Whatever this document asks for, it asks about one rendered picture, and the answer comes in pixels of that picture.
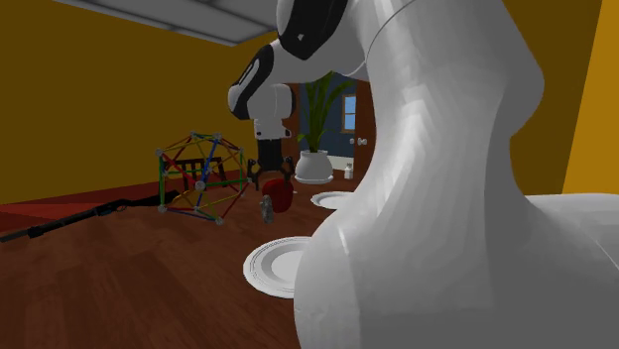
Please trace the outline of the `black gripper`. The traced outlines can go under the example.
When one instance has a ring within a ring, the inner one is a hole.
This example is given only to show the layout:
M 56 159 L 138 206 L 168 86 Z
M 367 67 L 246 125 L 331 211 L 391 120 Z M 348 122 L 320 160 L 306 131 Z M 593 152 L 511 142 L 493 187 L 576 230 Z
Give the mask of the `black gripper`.
M 290 181 L 295 173 L 295 164 L 292 157 L 282 155 L 280 139 L 258 140 L 258 161 L 247 161 L 247 177 L 255 185 L 255 190 L 260 189 L 259 177 L 263 171 L 278 171 L 284 177 L 284 181 Z

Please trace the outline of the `dark red round object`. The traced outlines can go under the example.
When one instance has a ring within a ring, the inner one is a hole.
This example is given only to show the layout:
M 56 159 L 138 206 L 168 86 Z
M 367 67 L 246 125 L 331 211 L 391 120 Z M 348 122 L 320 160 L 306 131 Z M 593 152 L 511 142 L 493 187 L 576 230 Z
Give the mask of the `dark red round object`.
M 284 178 L 274 178 L 263 185 L 262 194 L 271 198 L 275 213 L 283 213 L 292 205 L 294 187 Z

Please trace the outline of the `green plant in white pot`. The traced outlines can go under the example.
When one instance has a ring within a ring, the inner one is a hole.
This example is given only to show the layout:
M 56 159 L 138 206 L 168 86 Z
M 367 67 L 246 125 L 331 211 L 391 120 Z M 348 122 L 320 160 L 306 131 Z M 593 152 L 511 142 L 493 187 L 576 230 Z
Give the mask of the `green plant in white pot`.
M 350 81 L 344 81 L 330 88 L 333 76 L 334 72 L 330 71 L 320 79 L 305 84 L 308 105 L 302 116 L 307 129 L 297 135 L 297 141 L 305 140 L 308 148 L 300 152 L 295 168 L 295 180 L 300 183 L 324 184 L 333 179 L 332 164 L 327 151 L 320 148 L 320 142 L 327 131 L 325 124 L 333 103 L 352 85 Z

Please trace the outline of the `white plate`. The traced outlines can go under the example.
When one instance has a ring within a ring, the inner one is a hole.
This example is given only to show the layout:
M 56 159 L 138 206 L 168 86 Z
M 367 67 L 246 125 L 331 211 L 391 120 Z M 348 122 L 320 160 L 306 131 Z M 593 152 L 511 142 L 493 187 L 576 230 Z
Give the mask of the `white plate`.
M 292 299 L 299 263 L 309 241 L 308 236 L 293 236 L 259 246 L 244 261 L 245 280 L 257 291 Z
M 347 202 L 352 194 L 353 191 L 324 191 L 313 195 L 310 202 L 318 207 L 337 210 Z

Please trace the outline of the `colourful rod dome toy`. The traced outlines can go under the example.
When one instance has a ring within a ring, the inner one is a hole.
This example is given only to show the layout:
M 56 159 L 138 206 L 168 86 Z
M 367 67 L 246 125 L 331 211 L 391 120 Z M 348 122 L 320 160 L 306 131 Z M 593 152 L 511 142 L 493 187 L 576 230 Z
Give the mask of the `colourful rod dome toy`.
M 185 138 L 156 150 L 158 158 L 159 194 L 177 190 L 180 195 L 171 203 L 157 207 L 161 213 L 176 213 L 201 218 L 217 225 L 224 223 L 224 218 L 236 202 L 244 195 L 251 180 L 247 177 L 245 150 L 226 140 L 221 134 L 204 134 L 192 131 Z M 208 182 L 212 168 L 208 166 L 211 158 L 221 157 L 227 181 Z M 176 160 L 204 159 L 206 167 L 199 180 L 193 180 L 180 169 Z M 178 169 L 169 174 L 164 170 L 163 160 Z M 180 176 L 187 177 L 189 190 L 183 189 Z

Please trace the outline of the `dark wooden chair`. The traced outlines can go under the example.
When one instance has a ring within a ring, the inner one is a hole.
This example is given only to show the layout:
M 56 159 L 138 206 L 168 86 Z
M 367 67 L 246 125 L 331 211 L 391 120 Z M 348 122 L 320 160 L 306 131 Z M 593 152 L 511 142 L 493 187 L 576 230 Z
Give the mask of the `dark wooden chair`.
M 211 158 L 208 166 L 212 168 L 212 172 L 208 178 L 208 182 L 223 182 L 227 181 L 226 171 L 224 170 L 223 163 L 221 162 L 221 157 L 213 157 Z M 187 175 L 189 175 L 193 180 L 199 180 L 202 176 L 202 170 L 206 167 L 204 159 L 186 159 L 186 160 L 176 160 L 177 166 L 182 169 Z M 168 171 L 169 174 L 176 171 L 178 169 L 169 164 L 168 161 L 163 160 L 164 170 Z M 183 189 L 189 190 L 189 182 L 187 177 L 183 174 L 179 174 L 180 179 L 183 183 Z

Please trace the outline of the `blue door with window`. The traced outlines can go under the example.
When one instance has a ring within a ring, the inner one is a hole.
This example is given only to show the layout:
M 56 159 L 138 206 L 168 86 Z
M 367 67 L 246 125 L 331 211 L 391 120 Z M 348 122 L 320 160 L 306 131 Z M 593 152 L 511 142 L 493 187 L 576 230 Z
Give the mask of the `blue door with window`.
M 330 156 L 353 158 L 355 146 L 350 140 L 355 136 L 357 81 L 334 73 L 326 97 L 343 83 L 347 83 L 348 86 L 331 104 L 319 148 L 326 150 Z

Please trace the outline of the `black rifle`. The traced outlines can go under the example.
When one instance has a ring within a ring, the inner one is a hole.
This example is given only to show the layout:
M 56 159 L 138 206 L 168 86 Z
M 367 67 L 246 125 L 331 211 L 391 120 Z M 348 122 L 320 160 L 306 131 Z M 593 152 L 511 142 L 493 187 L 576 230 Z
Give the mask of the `black rifle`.
M 123 211 L 127 207 L 165 206 L 166 204 L 171 203 L 179 195 L 180 193 L 177 190 L 171 190 L 166 191 L 164 195 L 156 194 L 140 199 L 117 199 L 114 201 L 100 204 L 89 210 L 75 213 L 71 216 L 63 217 L 55 221 L 35 225 L 21 231 L 16 231 L 7 235 L 0 236 L 0 243 L 6 243 L 21 237 L 29 237 L 30 239 L 37 238 L 43 236 L 48 232 L 60 229 L 67 225 L 71 225 L 91 217 L 104 216 L 113 212 Z

